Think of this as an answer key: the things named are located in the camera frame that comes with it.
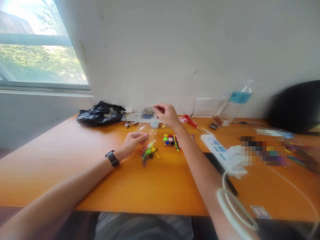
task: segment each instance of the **window sill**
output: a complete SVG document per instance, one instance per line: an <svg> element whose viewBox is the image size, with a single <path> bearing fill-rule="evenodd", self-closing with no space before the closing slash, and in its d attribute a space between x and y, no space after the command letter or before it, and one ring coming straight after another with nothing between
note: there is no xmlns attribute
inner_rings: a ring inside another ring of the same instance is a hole
<svg viewBox="0 0 320 240"><path fill-rule="evenodd" d="M0 86L0 93L92 98L91 90Z"/></svg>

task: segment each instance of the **window frame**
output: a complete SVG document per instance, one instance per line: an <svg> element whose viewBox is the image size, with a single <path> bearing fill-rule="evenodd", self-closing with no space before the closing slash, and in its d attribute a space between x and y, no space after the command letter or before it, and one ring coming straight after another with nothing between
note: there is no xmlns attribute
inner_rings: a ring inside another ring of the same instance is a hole
<svg viewBox="0 0 320 240"><path fill-rule="evenodd" d="M0 44L73 47L69 36L0 33ZM18 81L0 61L0 86L90 90L89 84Z"/></svg>

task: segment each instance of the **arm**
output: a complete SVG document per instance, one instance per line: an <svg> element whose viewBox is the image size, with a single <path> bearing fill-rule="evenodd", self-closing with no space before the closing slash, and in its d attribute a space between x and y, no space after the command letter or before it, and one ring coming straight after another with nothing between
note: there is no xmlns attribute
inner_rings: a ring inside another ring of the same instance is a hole
<svg viewBox="0 0 320 240"><path fill-rule="evenodd" d="M147 134L131 132L123 145L114 152L121 162L130 157L135 147L146 140ZM89 169L59 183L23 208L1 229L1 239L34 239L49 223L71 210L111 170L108 158L101 159Z"/></svg>
<svg viewBox="0 0 320 240"><path fill-rule="evenodd" d="M156 104L153 109L162 123L167 127L171 127L179 136L183 154L186 157L194 181L208 209L219 239L241 239L229 223L217 199L217 190L222 188L221 175L208 161L190 134L180 123L176 111L171 104ZM255 232L252 232L252 234L254 238L257 237Z"/></svg>

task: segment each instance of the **left hand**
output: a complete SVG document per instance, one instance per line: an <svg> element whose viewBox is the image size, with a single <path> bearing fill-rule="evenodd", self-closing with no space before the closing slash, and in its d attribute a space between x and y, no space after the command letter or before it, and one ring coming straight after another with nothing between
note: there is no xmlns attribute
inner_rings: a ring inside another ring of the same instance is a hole
<svg viewBox="0 0 320 240"><path fill-rule="evenodd" d="M124 140L121 147L114 151L114 156L121 162L123 159L128 158L133 153L136 146L143 144L148 138L148 134L144 132L130 132Z"/></svg>

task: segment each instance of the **black bag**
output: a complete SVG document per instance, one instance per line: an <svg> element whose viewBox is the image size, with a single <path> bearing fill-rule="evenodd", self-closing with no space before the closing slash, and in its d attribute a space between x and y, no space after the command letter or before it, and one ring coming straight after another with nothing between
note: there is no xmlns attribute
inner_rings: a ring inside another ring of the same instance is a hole
<svg viewBox="0 0 320 240"><path fill-rule="evenodd" d="M320 80L291 86L273 98L266 120L269 125L306 134L319 124Z"/></svg>
<svg viewBox="0 0 320 240"><path fill-rule="evenodd" d="M110 114L110 117L104 118L105 114L110 113L110 108L114 109L113 113ZM80 110L76 120L79 124L86 126L103 126L110 123L120 122L123 117L123 113L121 111L125 111L125 109L121 106L100 101L90 110Z"/></svg>

